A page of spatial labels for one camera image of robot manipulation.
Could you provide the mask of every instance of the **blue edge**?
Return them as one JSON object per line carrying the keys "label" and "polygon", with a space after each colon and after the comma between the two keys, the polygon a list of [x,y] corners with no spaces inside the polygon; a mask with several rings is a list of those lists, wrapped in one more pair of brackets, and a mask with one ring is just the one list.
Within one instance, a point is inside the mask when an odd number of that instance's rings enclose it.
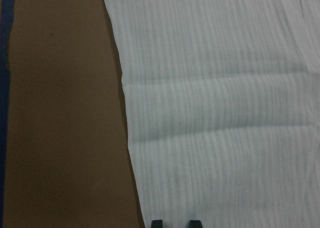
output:
{"label": "blue edge", "polygon": [[2,0],[0,21],[0,227],[3,226],[6,145],[10,72],[8,69],[8,40],[14,21],[15,0]]}

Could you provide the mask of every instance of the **brown cardboard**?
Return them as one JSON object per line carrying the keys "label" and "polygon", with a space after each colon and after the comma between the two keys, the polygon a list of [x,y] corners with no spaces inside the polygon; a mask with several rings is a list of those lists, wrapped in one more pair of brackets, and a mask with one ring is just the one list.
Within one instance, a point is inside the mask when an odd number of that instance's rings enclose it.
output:
{"label": "brown cardboard", "polygon": [[143,227],[103,0],[15,0],[5,228]]}

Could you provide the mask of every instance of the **white sheet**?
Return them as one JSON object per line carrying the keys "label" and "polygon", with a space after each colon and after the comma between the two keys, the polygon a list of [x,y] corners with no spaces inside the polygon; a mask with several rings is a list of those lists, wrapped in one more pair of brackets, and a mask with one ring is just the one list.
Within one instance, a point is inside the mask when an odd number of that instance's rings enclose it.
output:
{"label": "white sheet", "polygon": [[320,227],[320,0],[105,0],[146,227]]}

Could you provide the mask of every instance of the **striped fabric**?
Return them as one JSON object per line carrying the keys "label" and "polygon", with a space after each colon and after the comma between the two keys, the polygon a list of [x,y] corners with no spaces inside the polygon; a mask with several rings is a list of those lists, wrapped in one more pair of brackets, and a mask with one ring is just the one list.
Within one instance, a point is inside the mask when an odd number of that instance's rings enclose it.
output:
{"label": "striped fabric", "polygon": [[320,227],[320,0],[105,0],[146,227]]}

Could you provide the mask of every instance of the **white cloth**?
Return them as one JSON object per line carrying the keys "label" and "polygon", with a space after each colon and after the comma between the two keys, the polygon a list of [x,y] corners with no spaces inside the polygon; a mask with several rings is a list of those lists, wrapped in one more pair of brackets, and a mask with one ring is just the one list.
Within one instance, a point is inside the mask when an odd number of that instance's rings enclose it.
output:
{"label": "white cloth", "polygon": [[320,0],[105,4],[146,227],[320,227]]}

